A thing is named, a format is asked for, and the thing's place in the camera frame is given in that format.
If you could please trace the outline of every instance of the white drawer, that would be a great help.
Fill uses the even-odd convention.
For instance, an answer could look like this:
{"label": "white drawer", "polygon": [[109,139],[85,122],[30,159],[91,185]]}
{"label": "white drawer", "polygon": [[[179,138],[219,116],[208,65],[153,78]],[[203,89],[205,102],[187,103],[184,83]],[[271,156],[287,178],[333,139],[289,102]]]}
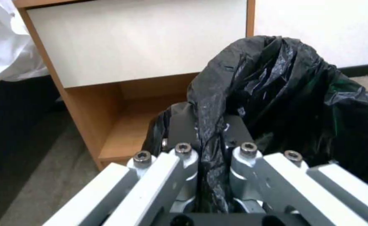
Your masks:
{"label": "white drawer", "polygon": [[28,10],[65,88],[201,71],[246,35],[247,0],[96,0]]}

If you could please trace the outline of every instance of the trash bag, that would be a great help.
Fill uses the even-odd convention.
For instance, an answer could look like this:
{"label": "trash bag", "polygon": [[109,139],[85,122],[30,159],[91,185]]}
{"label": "trash bag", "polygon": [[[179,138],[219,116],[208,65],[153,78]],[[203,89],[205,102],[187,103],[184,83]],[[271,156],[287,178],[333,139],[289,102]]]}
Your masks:
{"label": "trash bag", "polygon": [[[296,150],[309,166],[337,162],[368,183],[368,92],[300,40],[230,44],[191,82],[187,99],[201,146],[196,212],[233,211],[224,114],[243,119],[263,154]],[[173,108],[150,124],[145,150],[160,152]]]}

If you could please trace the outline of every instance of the white cloth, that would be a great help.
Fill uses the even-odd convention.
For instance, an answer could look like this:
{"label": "white cloth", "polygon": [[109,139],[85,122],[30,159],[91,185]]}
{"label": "white cloth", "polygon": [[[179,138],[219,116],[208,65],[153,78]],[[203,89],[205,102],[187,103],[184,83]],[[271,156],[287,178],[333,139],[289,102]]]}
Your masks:
{"label": "white cloth", "polygon": [[49,72],[11,0],[0,0],[0,80],[19,81]]}

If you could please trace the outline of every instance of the hex socket screw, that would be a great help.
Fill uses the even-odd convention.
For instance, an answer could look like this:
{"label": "hex socket screw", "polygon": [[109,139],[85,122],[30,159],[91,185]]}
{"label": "hex socket screw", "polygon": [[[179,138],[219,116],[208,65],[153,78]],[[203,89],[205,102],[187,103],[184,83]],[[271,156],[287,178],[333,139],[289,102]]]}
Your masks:
{"label": "hex socket screw", "polygon": [[152,163],[152,155],[148,151],[140,151],[134,155],[134,166],[140,168],[146,168]]}
{"label": "hex socket screw", "polygon": [[176,156],[180,158],[188,158],[190,157],[192,147],[189,143],[177,143],[174,148]]}
{"label": "hex socket screw", "polygon": [[252,142],[244,142],[240,146],[240,153],[247,158],[254,158],[257,152],[258,147]]}
{"label": "hex socket screw", "polygon": [[292,163],[294,163],[294,165],[296,165],[297,167],[301,167],[301,163],[303,162],[303,156],[293,150],[286,150],[283,155],[289,159]]}

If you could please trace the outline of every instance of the wooden cabinet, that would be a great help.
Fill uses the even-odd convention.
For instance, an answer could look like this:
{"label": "wooden cabinet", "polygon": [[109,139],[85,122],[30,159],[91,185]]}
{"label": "wooden cabinet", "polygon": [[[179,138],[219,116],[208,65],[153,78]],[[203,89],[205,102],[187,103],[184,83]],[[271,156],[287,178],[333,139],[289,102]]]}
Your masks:
{"label": "wooden cabinet", "polygon": [[141,150],[149,121],[253,32],[247,0],[14,3],[99,169]]}

